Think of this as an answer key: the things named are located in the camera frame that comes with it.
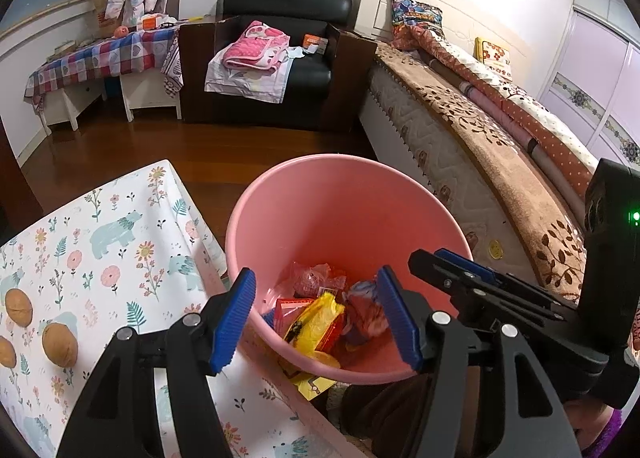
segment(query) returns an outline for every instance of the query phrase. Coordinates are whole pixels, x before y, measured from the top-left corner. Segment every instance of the cream headboard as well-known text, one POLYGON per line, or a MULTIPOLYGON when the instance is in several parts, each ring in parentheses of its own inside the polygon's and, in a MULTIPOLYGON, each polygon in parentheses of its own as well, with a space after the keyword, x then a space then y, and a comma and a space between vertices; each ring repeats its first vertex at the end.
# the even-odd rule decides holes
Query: cream headboard
MULTIPOLYGON (((388 41, 391 33, 391 0, 359 0, 355 29, 388 41)), ((506 47, 511 56, 513 81, 524 85, 531 64, 531 50, 518 35, 470 0, 417 0, 442 10, 447 41, 473 55, 476 37, 506 47)))

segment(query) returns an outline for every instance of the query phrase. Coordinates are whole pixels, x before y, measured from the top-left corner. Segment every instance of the pillow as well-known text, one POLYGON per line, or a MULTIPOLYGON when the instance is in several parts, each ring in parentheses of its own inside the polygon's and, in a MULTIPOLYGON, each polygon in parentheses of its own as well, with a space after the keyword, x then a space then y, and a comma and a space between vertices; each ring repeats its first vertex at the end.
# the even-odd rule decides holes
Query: pillow
POLYGON ((391 0, 394 40, 391 45, 399 50, 417 50, 420 46, 411 34, 411 28, 423 28, 444 39, 442 10, 431 4, 414 0, 391 0))
POLYGON ((497 73, 509 82, 513 81, 511 76, 511 61, 509 50, 501 48, 489 41, 476 37, 476 59, 482 62, 492 72, 497 73))

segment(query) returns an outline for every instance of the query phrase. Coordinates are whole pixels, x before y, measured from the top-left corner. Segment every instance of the tablecloth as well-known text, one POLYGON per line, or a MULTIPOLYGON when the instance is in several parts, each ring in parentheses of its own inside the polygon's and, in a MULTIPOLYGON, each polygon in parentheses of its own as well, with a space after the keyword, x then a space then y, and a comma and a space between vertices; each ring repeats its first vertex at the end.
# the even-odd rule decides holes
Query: tablecloth
MULTIPOLYGON (((220 245, 167 160, 88 192, 1 247, 0 299, 20 288, 33 321, 18 327, 0 307, 0 335, 17 354, 14 369, 0 367, 0 401, 36 453, 55 456, 79 393, 118 328, 168 328, 224 291, 225 271, 220 245), (72 368, 44 354, 42 331, 52 321, 77 336, 72 368)), ((232 363, 208 380, 235 456, 363 456, 286 380, 248 327, 232 363)), ((156 404, 165 456, 178 458, 164 370, 156 370, 156 404)))
POLYGON ((44 94, 66 86, 161 68, 177 28, 133 32, 122 39, 107 39, 52 60, 31 73, 24 90, 36 111, 44 106, 44 94))

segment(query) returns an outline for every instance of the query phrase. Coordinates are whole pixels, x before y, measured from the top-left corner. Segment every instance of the black leather armchair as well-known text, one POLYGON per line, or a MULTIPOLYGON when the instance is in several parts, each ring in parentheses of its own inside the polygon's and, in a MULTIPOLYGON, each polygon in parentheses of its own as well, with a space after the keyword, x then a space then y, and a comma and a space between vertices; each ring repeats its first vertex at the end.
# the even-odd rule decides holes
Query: black leather armchair
POLYGON ((186 121, 348 131, 362 104, 376 43, 347 31, 351 0, 223 0, 226 18, 183 25, 180 92, 186 121), (284 31, 290 45, 306 34, 327 38, 324 55, 293 61, 284 101, 269 104, 204 91, 209 61, 259 20, 284 31))

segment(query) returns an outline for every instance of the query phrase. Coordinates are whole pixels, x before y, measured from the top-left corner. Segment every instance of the pink trash bin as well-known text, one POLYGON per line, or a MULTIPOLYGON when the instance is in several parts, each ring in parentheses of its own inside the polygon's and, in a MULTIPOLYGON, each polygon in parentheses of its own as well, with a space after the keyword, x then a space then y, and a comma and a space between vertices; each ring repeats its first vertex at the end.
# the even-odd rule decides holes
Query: pink trash bin
POLYGON ((301 370, 350 384, 384 384, 413 375, 391 334, 353 353, 338 370, 303 356, 262 319, 278 297, 293 261, 329 263, 350 280, 371 279, 389 264, 405 288, 434 309, 456 315, 449 297, 412 276, 412 251, 448 248, 471 259, 459 226, 444 206, 408 176, 355 156, 319 154, 284 162, 255 180, 236 203, 226 232, 226 259, 234 280, 242 267, 256 275, 249 316, 258 335, 301 370))

